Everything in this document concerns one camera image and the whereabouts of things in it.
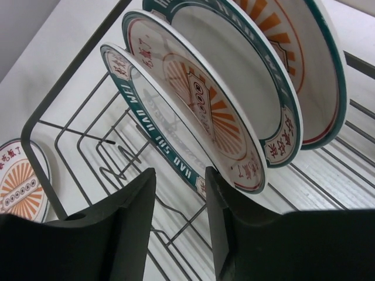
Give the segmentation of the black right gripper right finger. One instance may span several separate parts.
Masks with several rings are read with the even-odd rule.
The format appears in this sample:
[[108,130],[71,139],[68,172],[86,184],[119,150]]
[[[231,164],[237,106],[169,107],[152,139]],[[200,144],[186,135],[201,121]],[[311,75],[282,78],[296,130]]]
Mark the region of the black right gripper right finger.
[[275,213],[206,168],[217,280],[373,280],[374,210]]

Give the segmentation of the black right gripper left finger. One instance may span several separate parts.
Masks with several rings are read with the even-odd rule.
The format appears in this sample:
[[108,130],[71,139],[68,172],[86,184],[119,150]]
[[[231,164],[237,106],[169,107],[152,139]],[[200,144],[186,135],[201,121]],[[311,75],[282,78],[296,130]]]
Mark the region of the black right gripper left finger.
[[155,170],[64,220],[1,215],[2,280],[142,280]]

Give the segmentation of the orange sunburst plate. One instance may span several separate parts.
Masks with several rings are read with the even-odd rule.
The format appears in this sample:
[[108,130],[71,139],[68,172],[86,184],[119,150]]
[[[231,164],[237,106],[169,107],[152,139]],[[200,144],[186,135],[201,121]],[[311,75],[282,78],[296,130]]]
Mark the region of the orange sunburst plate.
[[44,222],[49,200],[20,139],[1,145],[1,214]]
[[345,55],[322,1],[237,1],[270,41],[295,87],[303,150],[331,142],[346,120]]
[[257,194],[267,185],[260,141],[231,90],[176,29],[145,10],[122,19],[125,45],[147,70],[171,86],[200,126],[212,162],[235,188]]

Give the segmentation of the green rim lettered plate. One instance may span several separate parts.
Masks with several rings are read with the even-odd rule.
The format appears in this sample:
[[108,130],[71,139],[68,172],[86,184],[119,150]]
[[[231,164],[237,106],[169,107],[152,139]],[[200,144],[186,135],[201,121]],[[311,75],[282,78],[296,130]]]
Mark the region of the green rim lettered plate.
[[144,131],[174,171],[205,198],[205,168],[212,162],[188,129],[184,115],[176,112],[169,99],[173,91],[119,46],[103,44],[100,53],[114,84]]

